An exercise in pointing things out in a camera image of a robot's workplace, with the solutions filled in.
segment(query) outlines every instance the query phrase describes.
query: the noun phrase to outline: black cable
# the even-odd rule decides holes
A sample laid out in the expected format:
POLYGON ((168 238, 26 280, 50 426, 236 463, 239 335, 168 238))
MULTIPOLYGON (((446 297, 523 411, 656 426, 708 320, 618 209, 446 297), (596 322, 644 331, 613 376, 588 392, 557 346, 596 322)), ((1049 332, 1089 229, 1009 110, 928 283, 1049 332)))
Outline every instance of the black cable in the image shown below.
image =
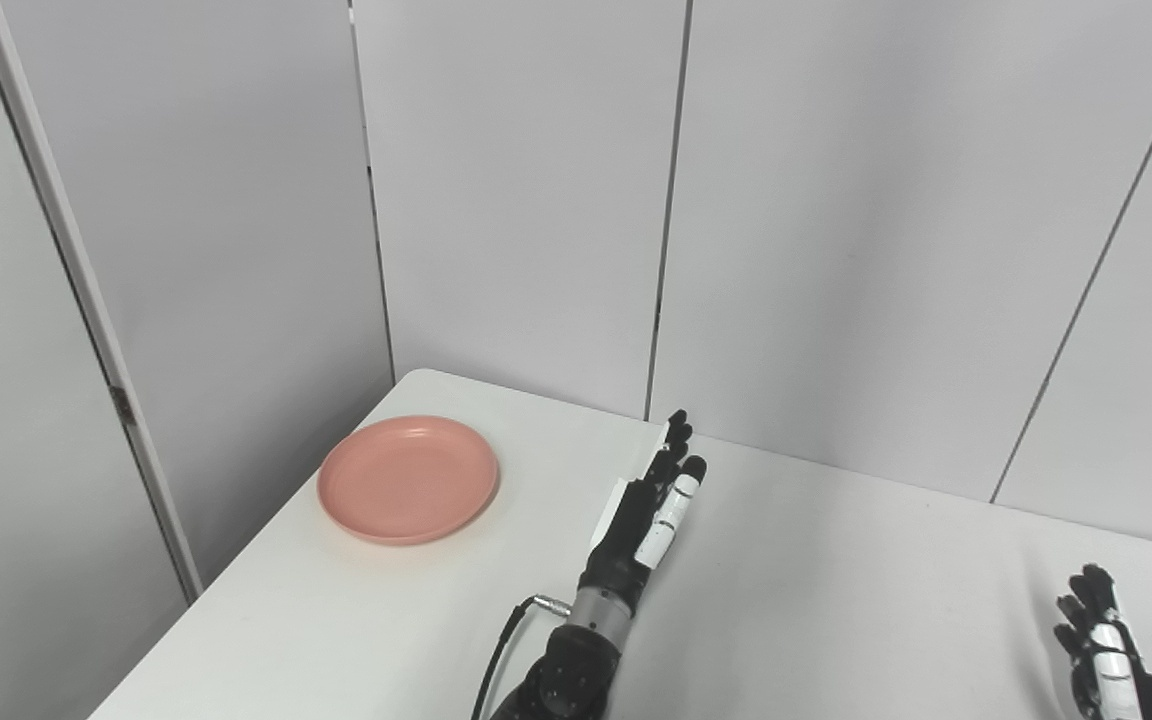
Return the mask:
POLYGON ((492 687, 492 679, 495 676, 495 666, 500 662, 500 653, 503 653, 506 644, 509 643, 509 635, 513 635, 522 621, 522 616, 526 615, 526 609, 535 605, 536 596, 529 597, 525 601, 518 602, 509 614, 509 619, 503 622, 503 628, 500 629, 500 639, 497 642, 497 647, 492 651, 492 660, 488 661, 488 668, 486 673, 483 674, 483 684, 479 685, 479 700, 473 703, 473 715, 470 715, 470 720, 479 720, 483 712, 483 703, 488 699, 488 688, 492 687))

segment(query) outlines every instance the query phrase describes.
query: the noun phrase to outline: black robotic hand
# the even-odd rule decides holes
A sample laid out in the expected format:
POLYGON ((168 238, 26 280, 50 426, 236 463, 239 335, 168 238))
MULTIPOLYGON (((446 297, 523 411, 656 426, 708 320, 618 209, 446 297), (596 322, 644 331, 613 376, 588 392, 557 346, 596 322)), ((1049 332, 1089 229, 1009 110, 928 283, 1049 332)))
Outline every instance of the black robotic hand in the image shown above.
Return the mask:
MULTIPOLYGON (((545 655, 531 666, 492 720, 599 720, 607 710, 626 638, 652 571, 669 550, 691 497, 705 477, 704 458, 687 456, 691 425, 669 416, 643 477, 626 484, 602 539, 576 582, 567 621, 550 635, 545 655)), ((526 602, 500 632, 471 718, 480 719, 500 651, 526 602)))
POLYGON ((1074 594, 1056 599, 1068 626, 1056 639, 1069 652, 1070 685, 1087 720, 1152 720, 1152 675, 1119 612, 1114 578, 1098 564, 1071 575, 1074 594))

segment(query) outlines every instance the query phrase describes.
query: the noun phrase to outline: wall seam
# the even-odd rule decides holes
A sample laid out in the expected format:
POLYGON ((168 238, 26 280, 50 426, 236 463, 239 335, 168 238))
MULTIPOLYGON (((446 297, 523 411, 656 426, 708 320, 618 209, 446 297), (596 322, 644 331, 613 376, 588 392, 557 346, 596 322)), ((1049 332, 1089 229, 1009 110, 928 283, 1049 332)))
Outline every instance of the wall seam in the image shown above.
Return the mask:
POLYGON ((1078 302, 1074 305, 1074 313, 1070 316, 1069 323, 1064 326, 1064 333, 1061 334, 1060 342, 1056 344, 1055 355, 1052 356, 1051 364, 1047 365, 1047 373, 1043 376, 1043 382, 1039 382, 1038 393, 1034 396, 1034 401, 1029 407, 1029 414, 1025 415, 1024 423, 1020 425, 1020 433, 1016 435, 1015 444, 1011 444, 1011 452, 1007 455, 1007 461, 1002 467, 1002 472, 998 476, 998 483, 993 487, 993 493, 990 497, 990 502, 996 502, 998 493, 1002 491, 1002 483, 1007 479, 1007 473, 1011 470, 1011 462, 1016 460, 1016 454, 1020 452, 1021 444, 1024 442, 1025 433, 1029 432, 1029 425, 1033 423, 1034 415, 1038 414, 1038 406, 1043 404, 1043 397, 1047 395, 1047 387, 1051 385, 1052 376, 1056 372, 1056 364, 1060 364, 1061 355, 1064 355, 1064 347, 1069 344, 1069 338, 1074 333, 1074 325, 1078 323, 1079 314, 1083 313, 1083 308, 1087 304, 1087 296, 1091 295, 1092 286, 1096 283, 1098 275, 1101 274, 1101 266, 1105 265, 1105 259, 1108 253, 1111 253, 1111 247, 1114 245, 1114 240, 1117 236, 1119 228, 1123 225, 1123 218, 1129 206, 1132 205, 1132 199, 1135 191, 1140 185, 1140 179, 1144 177, 1144 172, 1149 167, 1149 160, 1152 159, 1152 137, 1149 138, 1149 146, 1144 151, 1144 157, 1140 159, 1140 164, 1135 172, 1132 177, 1132 183, 1128 187, 1128 192, 1123 197, 1123 202, 1119 206, 1119 211, 1115 214, 1114 223, 1111 225, 1111 232, 1105 238, 1105 245, 1101 245, 1101 252, 1097 256, 1096 263, 1092 265, 1092 273, 1087 275, 1087 282, 1083 286, 1083 293, 1079 294, 1078 302))
POLYGON ((682 50, 679 59, 679 91, 673 106, 673 141, 669 147, 669 177, 664 191, 664 228, 660 233, 660 265, 657 271, 657 297, 652 313, 652 348, 647 353, 647 386, 643 401, 643 419, 652 416, 652 391, 655 382, 657 346, 660 338, 660 304, 664 302, 664 271, 669 252, 669 220, 673 218, 673 183, 679 172, 679 136, 682 131, 682 96, 687 85, 687 54, 691 50, 691 3, 687 0, 682 15, 682 50))

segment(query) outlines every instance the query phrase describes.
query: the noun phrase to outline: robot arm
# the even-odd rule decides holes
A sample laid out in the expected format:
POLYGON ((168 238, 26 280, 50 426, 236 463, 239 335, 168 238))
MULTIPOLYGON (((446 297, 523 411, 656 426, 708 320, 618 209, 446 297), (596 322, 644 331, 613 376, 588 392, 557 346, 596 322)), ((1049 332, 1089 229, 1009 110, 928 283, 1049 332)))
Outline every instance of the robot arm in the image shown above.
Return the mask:
MULTIPOLYGON (((607 533, 589 553, 566 623, 550 635, 545 655, 492 720, 602 717, 639 598, 705 477, 705 461, 687 456, 690 435, 684 411, 672 415, 643 478, 627 484, 607 533)), ((473 720, 479 720, 477 712, 473 720)))
POLYGON ((1056 599, 1069 624, 1056 639, 1069 652, 1070 685, 1087 720, 1152 720, 1152 674, 1119 611, 1114 578, 1098 564, 1071 575, 1074 594, 1056 599))

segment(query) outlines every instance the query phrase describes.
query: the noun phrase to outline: pink plate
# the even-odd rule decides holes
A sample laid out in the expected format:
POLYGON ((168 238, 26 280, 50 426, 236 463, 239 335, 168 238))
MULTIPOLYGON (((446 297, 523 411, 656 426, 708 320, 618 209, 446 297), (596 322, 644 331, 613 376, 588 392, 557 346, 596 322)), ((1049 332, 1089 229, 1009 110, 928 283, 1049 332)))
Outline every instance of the pink plate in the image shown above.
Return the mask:
POLYGON ((433 541, 492 501, 497 458, 483 435, 433 415, 379 420, 323 461, 319 500, 343 529, 385 544, 433 541))

